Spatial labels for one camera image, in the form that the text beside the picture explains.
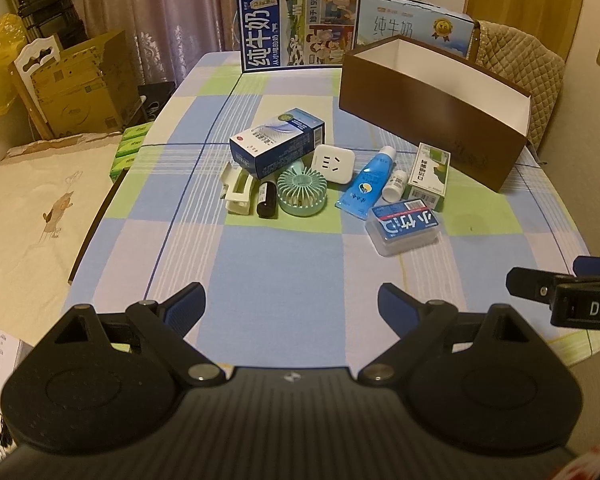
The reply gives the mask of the blue ointment tube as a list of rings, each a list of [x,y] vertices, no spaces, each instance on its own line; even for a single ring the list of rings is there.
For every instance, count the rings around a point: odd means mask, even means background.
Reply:
[[[365,220],[389,180],[396,149],[384,146],[358,173],[335,206],[346,214]]]

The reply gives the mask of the cream plastic clip holder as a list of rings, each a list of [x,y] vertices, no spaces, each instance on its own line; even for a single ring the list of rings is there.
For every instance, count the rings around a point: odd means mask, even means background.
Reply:
[[[225,209],[231,214],[249,216],[251,195],[256,183],[253,176],[244,168],[227,162],[221,171],[220,181],[222,183],[220,197],[224,200]]]

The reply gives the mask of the beige bed sheet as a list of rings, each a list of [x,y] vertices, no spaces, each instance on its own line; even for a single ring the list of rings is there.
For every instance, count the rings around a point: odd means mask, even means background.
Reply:
[[[0,330],[35,344],[60,315],[69,274],[110,191],[116,134],[10,150],[0,162]]]

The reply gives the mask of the green tissue packs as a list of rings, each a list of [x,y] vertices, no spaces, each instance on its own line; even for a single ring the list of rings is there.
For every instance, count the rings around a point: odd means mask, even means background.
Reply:
[[[144,122],[143,124],[126,128],[123,131],[109,171],[109,177],[112,182],[116,182],[123,171],[129,170],[132,167],[144,143],[144,139],[153,125],[153,122]]]

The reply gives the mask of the brown cardboard shipping box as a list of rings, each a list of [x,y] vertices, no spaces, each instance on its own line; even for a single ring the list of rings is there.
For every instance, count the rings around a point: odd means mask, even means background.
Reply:
[[[35,39],[9,70],[42,140],[121,131],[143,115],[122,30],[68,49],[61,49],[55,36]]]

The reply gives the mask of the checkered tablecloth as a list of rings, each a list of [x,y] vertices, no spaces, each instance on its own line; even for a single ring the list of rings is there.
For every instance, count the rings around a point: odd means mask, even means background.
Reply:
[[[394,257],[379,255],[363,221],[337,207],[338,190],[309,218],[228,212],[228,139],[294,107],[320,118],[326,141],[354,151],[358,166],[388,145],[401,169],[412,166],[414,146],[340,110],[339,87],[339,70],[246,74],[235,52],[204,55],[146,136],[68,304],[120,312],[199,282],[206,310],[187,338],[212,361],[358,370],[396,341],[377,310],[381,284],[484,311],[509,302],[515,266],[567,272],[586,253],[529,154],[498,193],[452,171],[437,240]]]

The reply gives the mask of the green white medicine box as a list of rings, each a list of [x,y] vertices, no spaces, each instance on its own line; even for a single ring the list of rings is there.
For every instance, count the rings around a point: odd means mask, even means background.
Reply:
[[[405,188],[408,200],[422,200],[431,210],[442,211],[449,179],[451,154],[426,143],[418,146]]]

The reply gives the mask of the dark blue milk carton box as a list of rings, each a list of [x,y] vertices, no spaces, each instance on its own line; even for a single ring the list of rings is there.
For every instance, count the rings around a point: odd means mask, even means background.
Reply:
[[[361,0],[236,0],[245,73],[339,66],[355,47]]]

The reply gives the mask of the mint green handheld fan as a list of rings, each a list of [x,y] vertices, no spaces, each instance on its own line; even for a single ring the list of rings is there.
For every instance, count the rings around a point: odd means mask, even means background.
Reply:
[[[278,206],[295,217],[311,217],[326,204],[327,181],[301,159],[289,165],[276,182]]]

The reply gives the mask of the quilted beige chair cover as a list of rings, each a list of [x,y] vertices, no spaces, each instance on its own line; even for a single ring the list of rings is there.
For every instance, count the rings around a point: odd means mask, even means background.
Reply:
[[[528,143],[537,151],[562,90],[565,61],[515,27],[479,21],[479,30],[476,62],[530,93]]]

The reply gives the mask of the brown open cardboard box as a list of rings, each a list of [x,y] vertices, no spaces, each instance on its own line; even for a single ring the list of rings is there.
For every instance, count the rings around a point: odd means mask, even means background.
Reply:
[[[449,152],[454,168],[498,192],[527,144],[531,94],[466,58],[393,36],[344,55],[339,107]]]

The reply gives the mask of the light blue milk carton box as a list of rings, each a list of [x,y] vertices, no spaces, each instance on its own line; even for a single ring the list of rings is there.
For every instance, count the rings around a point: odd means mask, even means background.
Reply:
[[[468,58],[476,22],[424,0],[360,0],[356,44],[404,36]]]

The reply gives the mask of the small white pill bottle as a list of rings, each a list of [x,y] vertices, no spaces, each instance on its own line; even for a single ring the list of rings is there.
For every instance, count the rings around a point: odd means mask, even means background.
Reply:
[[[393,170],[386,185],[382,189],[381,197],[388,204],[394,204],[402,200],[404,190],[408,181],[408,175],[405,171]]]

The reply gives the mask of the clear blue floss pick box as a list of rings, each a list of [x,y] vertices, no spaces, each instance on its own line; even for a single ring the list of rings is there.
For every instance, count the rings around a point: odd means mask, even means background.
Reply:
[[[372,208],[365,229],[376,252],[391,257],[434,244],[440,223],[422,200],[402,200]]]

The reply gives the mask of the white cube power socket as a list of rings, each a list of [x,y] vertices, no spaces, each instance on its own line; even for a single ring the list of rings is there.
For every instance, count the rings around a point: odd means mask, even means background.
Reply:
[[[353,177],[355,152],[329,144],[319,145],[313,152],[311,168],[327,182],[348,184]]]

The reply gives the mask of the blue white medicine box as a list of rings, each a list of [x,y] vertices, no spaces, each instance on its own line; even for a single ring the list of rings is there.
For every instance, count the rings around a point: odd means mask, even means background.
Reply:
[[[324,141],[325,123],[292,108],[231,136],[230,154],[248,174],[263,179],[312,153]]]

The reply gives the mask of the small black bottle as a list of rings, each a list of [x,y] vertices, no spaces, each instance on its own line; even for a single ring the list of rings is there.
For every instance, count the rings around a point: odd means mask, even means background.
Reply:
[[[277,209],[277,188],[273,181],[263,181],[258,189],[256,211],[260,218],[273,218]]]

